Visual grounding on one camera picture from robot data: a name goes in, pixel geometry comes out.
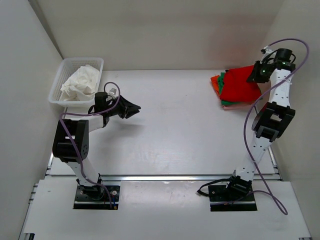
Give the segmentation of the red t shirt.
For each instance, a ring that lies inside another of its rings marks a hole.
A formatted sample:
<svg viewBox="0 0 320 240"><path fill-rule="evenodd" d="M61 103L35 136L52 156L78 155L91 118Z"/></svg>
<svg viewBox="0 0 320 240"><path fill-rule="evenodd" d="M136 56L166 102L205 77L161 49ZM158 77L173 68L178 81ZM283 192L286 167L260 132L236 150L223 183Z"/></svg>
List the red t shirt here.
<svg viewBox="0 0 320 240"><path fill-rule="evenodd" d="M223 87L219 98L234 103L255 102L262 92L255 82L247 82L254 66L228 69L223 77Z"/></svg>

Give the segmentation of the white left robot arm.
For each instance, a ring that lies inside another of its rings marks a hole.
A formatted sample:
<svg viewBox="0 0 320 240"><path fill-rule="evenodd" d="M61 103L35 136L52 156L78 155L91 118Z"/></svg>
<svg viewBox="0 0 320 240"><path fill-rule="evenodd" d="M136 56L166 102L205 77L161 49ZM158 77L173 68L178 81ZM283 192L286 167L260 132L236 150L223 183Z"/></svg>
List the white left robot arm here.
<svg viewBox="0 0 320 240"><path fill-rule="evenodd" d="M99 201L109 191L102 184L101 175L93 168L89 158L89 133L107 126L113 116L128 119L141 107L109 92L98 92L94 96L88 114L79 118L58 121L52 146L53 156L66 163L77 176L82 192L94 201Z"/></svg>

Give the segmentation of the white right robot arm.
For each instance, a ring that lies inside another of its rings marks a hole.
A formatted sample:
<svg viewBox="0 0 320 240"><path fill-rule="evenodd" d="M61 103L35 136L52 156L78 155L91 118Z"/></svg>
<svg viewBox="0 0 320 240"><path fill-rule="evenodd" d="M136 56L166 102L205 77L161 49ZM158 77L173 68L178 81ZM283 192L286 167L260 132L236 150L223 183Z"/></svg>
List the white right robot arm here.
<svg viewBox="0 0 320 240"><path fill-rule="evenodd" d="M248 146L250 152L245 157L242 166L233 172L228 184L224 187L224 195L229 200L247 196L252 188L257 166L265 151L282 136L296 113L289 102L292 80L290 74L296 68L295 55L287 48L279 48L275 51L266 49L262 53L263 58L255 62L247 82L269 82L273 89L270 91L268 102L252 123L251 129L254 134Z"/></svg>

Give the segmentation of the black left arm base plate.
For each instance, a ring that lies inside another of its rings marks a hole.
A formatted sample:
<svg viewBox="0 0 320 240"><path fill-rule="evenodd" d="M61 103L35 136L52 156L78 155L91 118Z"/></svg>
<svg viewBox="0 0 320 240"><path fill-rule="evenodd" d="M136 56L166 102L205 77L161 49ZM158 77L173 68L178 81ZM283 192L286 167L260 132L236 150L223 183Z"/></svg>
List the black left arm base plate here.
<svg viewBox="0 0 320 240"><path fill-rule="evenodd" d="M75 192L73 209L75 210L118 210L121 186L115 183L105 185L110 196L104 188L99 186L78 185Z"/></svg>

